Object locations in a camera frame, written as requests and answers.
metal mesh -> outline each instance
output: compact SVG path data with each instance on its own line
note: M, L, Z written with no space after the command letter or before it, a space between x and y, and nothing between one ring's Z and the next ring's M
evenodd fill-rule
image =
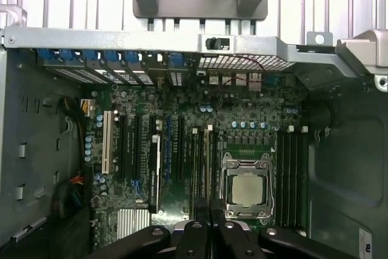
M215 57L201 57L199 68L230 69L230 70L262 70L283 71L294 65L277 56L265 55L219 55Z

white connector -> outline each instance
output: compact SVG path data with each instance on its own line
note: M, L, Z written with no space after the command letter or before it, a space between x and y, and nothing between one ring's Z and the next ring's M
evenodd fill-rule
M112 171L114 117L115 115L113 112L104 112L104 130L102 132L102 174L109 174Z

slot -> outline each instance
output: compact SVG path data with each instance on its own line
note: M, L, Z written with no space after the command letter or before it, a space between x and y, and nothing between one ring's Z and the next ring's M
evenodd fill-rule
M113 166L113 117L113 112L104 112L104 130L102 131L102 174L109 174L112 171Z
M130 176L128 157L129 157L128 118L126 115L124 115L120 117L120 153L119 153L120 178L126 178Z
M176 180L182 181L184 171L184 117L178 118L178 148L177 148L177 164L176 164Z
M161 136L153 135L150 145L149 172L149 212L157 214L159 210L159 184L161 165Z
M142 117L139 115L135 116L133 122L133 158L132 158L132 179L140 179L140 163L141 163L141 127Z
M166 180L170 180L170 171L171 171L171 125L172 119L171 116L167 118L167 142L166 142L166 164L167 164L167 173Z

label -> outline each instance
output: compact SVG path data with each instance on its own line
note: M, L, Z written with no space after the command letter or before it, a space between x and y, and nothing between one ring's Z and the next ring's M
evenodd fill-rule
M360 258L372 259L372 234L360 229Z

metal bracket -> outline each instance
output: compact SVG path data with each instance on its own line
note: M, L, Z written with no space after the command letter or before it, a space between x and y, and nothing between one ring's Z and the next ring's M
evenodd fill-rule
M0 4L0 12L8 13L12 16L14 27L25 27L27 25L27 12L16 4Z
M388 92L388 76L375 75L375 85L381 92Z
M307 45L333 46L333 34L327 32L307 32Z

